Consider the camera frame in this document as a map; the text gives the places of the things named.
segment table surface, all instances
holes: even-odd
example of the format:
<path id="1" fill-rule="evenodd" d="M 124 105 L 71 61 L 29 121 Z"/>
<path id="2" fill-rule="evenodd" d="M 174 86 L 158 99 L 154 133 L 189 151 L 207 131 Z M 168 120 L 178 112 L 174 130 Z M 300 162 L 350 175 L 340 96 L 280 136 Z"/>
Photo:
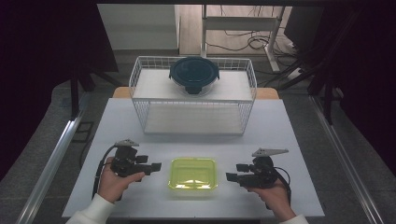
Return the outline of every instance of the table surface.
<path id="1" fill-rule="evenodd" d="M 318 195 L 306 169 L 289 117 L 274 89 L 258 89 L 256 100 L 243 136 L 206 136 L 143 134 L 129 98 L 128 88 L 118 88 L 109 99 L 105 113 L 92 141 L 78 181 L 64 209 L 63 217 L 72 216 L 91 201 L 93 177 L 99 160 L 114 142 L 130 138 L 140 144 L 138 155 L 148 155 L 148 163 L 161 162 L 159 173 L 134 183 L 116 203 L 111 217 L 149 219 L 231 218 L 259 219 L 272 217 L 254 193 L 228 182 L 225 173 L 236 173 L 237 163 L 252 163 L 251 153 L 259 147 L 287 148 L 290 152 L 273 156 L 276 166 L 291 176 L 291 205 L 308 217 L 324 216 Z M 170 165 L 180 157 L 204 157 L 217 163 L 218 187 L 203 194 L 184 194 L 167 187 Z"/>

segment white wall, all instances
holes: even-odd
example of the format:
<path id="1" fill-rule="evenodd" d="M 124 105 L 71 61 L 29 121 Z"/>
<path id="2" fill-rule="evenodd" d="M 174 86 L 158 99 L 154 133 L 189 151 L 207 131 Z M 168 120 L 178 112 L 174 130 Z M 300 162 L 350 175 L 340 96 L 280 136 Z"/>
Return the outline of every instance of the white wall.
<path id="1" fill-rule="evenodd" d="M 178 6 L 97 6 L 113 50 L 178 49 Z"/>

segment wire basket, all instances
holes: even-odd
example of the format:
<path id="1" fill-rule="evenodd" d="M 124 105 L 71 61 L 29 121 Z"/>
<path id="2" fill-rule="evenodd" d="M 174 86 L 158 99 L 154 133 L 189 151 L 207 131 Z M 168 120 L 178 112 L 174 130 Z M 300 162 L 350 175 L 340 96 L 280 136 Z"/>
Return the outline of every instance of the wire basket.
<path id="1" fill-rule="evenodd" d="M 136 59 L 129 88 L 143 132 L 242 135 L 257 89 L 251 61 L 207 58 L 219 68 L 219 80 L 208 94 L 190 97 L 169 78 L 170 67 L 180 59 Z"/>

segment hand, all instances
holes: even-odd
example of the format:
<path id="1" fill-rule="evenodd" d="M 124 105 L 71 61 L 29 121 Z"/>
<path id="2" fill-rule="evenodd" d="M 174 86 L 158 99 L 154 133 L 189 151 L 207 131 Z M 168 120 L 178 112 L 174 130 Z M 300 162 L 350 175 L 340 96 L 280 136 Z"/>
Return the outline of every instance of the hand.
<path id="1" fill-rule="evenodd" d="M 290 207 L 286 187 L 279 179 L 270 189 L 247 188 L 247 190 L 259 194 L 262 201 L 266 202 L 271 210 L 273 210 L 279 222 L 287 221 L 296 217 L 295 213 Z"/>
<path id="2" fill-rule="evenodd" d="M 102 171 L 100 178 L 98 194 L 110 203 L 114 203 L 124 192 L 128 189 L 129 184 L 142 179 L 145 176 L 144 172 L 126 177 L 119 177 L 110 169 L 111 162 L 114 157 L 109 157 L 106 160 L 105 168 Z"/>

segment cable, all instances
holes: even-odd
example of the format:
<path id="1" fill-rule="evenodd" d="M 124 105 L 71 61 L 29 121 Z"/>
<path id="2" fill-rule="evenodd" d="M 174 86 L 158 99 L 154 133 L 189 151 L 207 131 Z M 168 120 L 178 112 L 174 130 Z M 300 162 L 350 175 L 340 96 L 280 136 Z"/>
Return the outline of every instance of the cable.
<path id="1" fill-rule="evenodd" d="M 222 5 L 220 5 L 220 11 L 221 11 L 221 16 L 223 16 L 223 13 L 224 13 L 224 16 L 227 16 L 227 14 L 225 13 L 225 11 L 224 11 Z M 252 34 L 253 32 L 257 32 L 257 31 L 251 31 L 251 32 L 243 33 L 243 34 L 238 34 L 238 35 L 236 35 L 236 36 L 250 35 L 250 34 Z"/>
<path id="2" fill-rule="evenodd" d="M 260 11 L 262 10 L 262 6 L 259 7 L 259 13 L 257 13 L 257 17 L 260 17 Z"/>
<path id="3" fill-rule="evenodd" d="M 253 46 L 251 45 L 251 43 L 253 43 L 253 42 L 255 42 L 255 41 L 260 42 L 262 45 L 259 46 L 258 48 L 253 47 Z M 255 36 L 252 36 L 251 38 L 249 38 L 249 39 L 247 40 L 247 43 L 248 43 L 248 45 L 249 45 L 252 49 L 264 49 L 264 48 L 268 45 L 268 43 L 269 43 L 269 36 L 255 35 Z"/>
<path id="4" fill-rule="evenodd" d="M 108 153 L 110 153 L 110 151 L 115 147 L 116 147 L 115 145 L 110 147 L 103 156 L 102 160 L 99 162 L 98 169 L 96 170 L 95 181 L 93 183 L 92 198 L 95 196 L 95 193 L 98 191 L 100 175 L 102 173 L 103 166 L 105 165 L 105 159 Z"/>
<path id="5" fill-rule="evenodd" d="M 220 45 L 212 45 L 212 44 L 209 44 L 209 43 L 207 43 L 207 42 L 206 42 L 206 44 L 207 44 L 208 46 L 211 46 L 211 47 L 216 47 L 216 48 L 221 48 L 221 49 L 227 49 L 227 50 L 231 50 L 231 51 L 239 51 L 239 50 L 242 50 L 242 49 L 245 49 L 245 48 L 248 47 L 248 45 L 246 45 L 246 46 L 242 47 L 241 49 L 228 49 L 228 48 L 225 48 L 225 47 L 223 47 L 223 46 L 220 46 Z"/>
<path id="6" fill-rule="evenodd" d="M 288 185 L 290 185 L 290 175 L 289 175 L 289 173 L 283 168 L 280 168 L 280 167 L 274 167 L 274 168 L 283 171 L 288 176 Z"/>
<path id="7" fill-rule="evenodd" d="M 277 57 L 276 57 L 276 61 L 278 62 L 278 63 L 280 63 L 280 64 L 282 64 L 282 65 L 284 65 L 284 66 L 287 66 L 287 67 L 290 67 L 291 66 L 291 64 L 286 64 L 286 63 L 282 63 L 279 59 L 280 58 L 295 58 L 294 56 L 292 56 L 292 55 L 278 55 Z"/>
<path id="8" fill-rule="evenodd" d="M 247 16 L 249 16 L 250 13 L 251 13 L 255 8 L 256 8 L 256 7 L 253 7 L 253 8 L 249 11 L 249 13 L 247 14 Z"/>
<path id="9" fill-rule="evenodd" d="M 282 49 L 280 48 L 279 44 L 277 43 L 277 41 L 275 41 L 275 44 L 277 46 L 277 49 L 274 49 L 274 51 L 278 50 L 280 52 L 278 54 L 281 54 L 281 55 L 285 55 L 286 54 L 286 55 L 290 55 L 290 56 L 293 56 L 293 57 L 297 57 L 297 55 L 295 55 L 295 54 L 290 54 L 290 53 L 283 52 Z"/>
<path id="10" fill-rule="evenodd" d="M 295 67 L 296 65 L 298 65 L 299 63 L 301 63 L 300 60 L 295 61 L 291 66 L 287 67 L 285 70 L 283 70 L 281 73 L 279 73 L 279 76 L 273 77 L 270 80 L 267 81 L 267 83 L 265 83 L 264 88 L 268 86 L 268 84 L 270 84 L 271 82 L 282 78 L 285 75 L 288 75 L 288 72 L 290 72 L 290 69 Z"/>
<path id="11" fill-rule="evenodd" d="M 260 70 L 256 70 L 254 69 L 255 73 L 264 73 L 266 75 L 278 75 L 278 73 L 272 73 L 272 72 L 264 72 L 264 71 L 260 71 Z"/>

